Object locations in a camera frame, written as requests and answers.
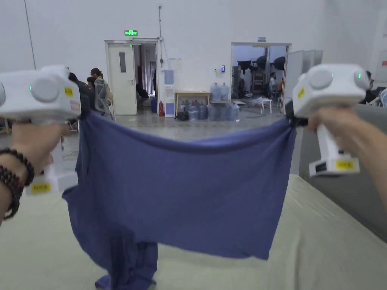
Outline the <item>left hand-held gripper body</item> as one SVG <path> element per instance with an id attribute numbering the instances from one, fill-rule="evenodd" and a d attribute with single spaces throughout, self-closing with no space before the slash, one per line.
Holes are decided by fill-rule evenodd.
<path id="1" fill-rule="evenodd" d="M 35 125 L 67 124 L 81 115 L 78 86 L 68 79 L 69 70 L 60 65 L 0 75 L 0 116 L 30 119 Z M 62 193 L 78 184 L 77 174 L 63 162 L 62 145 L 51 152 L 53 162 L 37 175 L 26 194 Z"/>

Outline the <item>person's left hand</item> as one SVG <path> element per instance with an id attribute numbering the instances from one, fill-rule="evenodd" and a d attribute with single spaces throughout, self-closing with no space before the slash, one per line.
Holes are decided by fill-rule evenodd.
<path id="1" fill-rule="evenodd" d="M 33 125 L 18 122 L 12 127 L 11 148 L 22 154 L 31 163 L 35 175 L 39 175 L 53 162 L 51 152 L 69 134 L 67 123 Z"/>

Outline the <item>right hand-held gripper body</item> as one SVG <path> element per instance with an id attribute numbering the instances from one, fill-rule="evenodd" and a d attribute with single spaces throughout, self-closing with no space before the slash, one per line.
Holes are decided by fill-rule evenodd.
<path id="1" fill-rule="evenodd" d="M 299 77 L 292 99 L 285 105 L 287 119 L 308 118 L 322 107 L 353 107 L 365 98 L 369 79 L 356 64 L 319 64 Z M 340 149 L 323 125 L 317 128 L 320 160 L 309 164 L 314 176 L 339 176 L 360 172 L 359 160 Z"/>

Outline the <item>person's right hand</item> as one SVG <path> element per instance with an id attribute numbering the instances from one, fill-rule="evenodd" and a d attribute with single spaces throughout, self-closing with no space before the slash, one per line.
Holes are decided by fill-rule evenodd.
<path id="1" fill-rule="evenodd" d="M 310 130 L 317 132 L 320 125 L 327 128 L 340 149 L 357 154 L 364 122 L 353 110 L 344 107 L 323 107 L 308 119 Z"/>

